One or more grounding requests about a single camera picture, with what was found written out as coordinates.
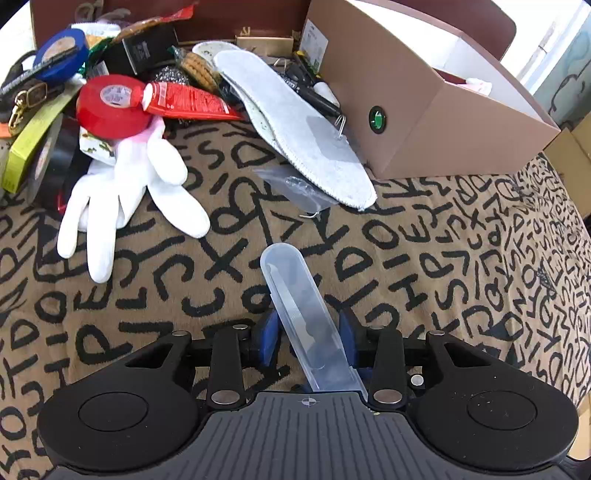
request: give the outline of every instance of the black tape roll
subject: black tape roll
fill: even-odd
[[[57,201],[57,211],[62,216],[66,212],[66,207],[70,201],[70,197],[72,196],[74,185],[76,185],[78,180],[88,173],[90,162],[92,162],[92,158],[80,150],[74,154],[74,160],[72,161],[70,170],[68,171],[63,187],[61,188],[61,192],[58,195],[59,199]]]
[[[30,172],[27,200],[47,210],[57,209],[57,196],[79,152],[80,125],[62,114],[39,144]]]

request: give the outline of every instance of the black box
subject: black box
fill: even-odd
[[[173,25],[156,25],[109,47],[90,76],[117,73],[137,77],[158,63],[174,60],[174,54],[168,50],[172,46],[178,47]]]

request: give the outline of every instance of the brown box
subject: brown box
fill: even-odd
[[[575,127],[573,136],[587,156],[591,158],[591,113]]]
[[[515,172],[558,134],[534,98],[473,39],[389,0],[373,3],[453,36],[447,59],[432,62],[434,67],[493,84],[486,97],[448,83],[353,3],[313,0],[308,20],[328,40],[320,74],[347,116],[360,158],[377,178]],[[387,15],[374,17],[385,22]],[[424,36],[415,30],[414,37]],[[374,106],[387,116],[381,134],[369,126]]]
[[[591,456],[591,412],[587,395],[579,406],[579,431],[569,450],[569,457],[575,460],[586,460]]]
[[[236,37],[236,45],[260,57],[291,57],[293,37]]]
[[[591,215],[591,161],[569,130],[563,130],[544,149],[581,217]]]

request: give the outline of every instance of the plastic bag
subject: plastic bag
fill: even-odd
[[[305,212],[318,213],[338,203],[312,185],[291,165],[255,168],[253,171]]]

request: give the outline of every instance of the red tape roll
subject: red tape roll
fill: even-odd
[[[80,91],[76,117],[96,137],[107,140],[133,137],[144,131],[152,118],[141,106],[130,106],[134,89],[144,88],[144,83],[125,75],[93,78]]]

